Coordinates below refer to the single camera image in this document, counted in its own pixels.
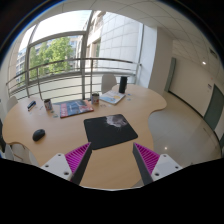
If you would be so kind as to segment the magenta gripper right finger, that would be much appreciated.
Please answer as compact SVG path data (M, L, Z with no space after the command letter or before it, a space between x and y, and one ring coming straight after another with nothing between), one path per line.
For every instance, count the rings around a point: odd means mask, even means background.
M168 154L157 154L140 144L133 144L133 154L144 185L182 169Z

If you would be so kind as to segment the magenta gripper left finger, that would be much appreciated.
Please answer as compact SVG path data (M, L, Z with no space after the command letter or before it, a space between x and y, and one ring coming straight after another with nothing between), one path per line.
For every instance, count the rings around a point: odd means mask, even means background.
M42 169L79 185L91 153L91 143L87 143L67 154L57 153L42 166Z

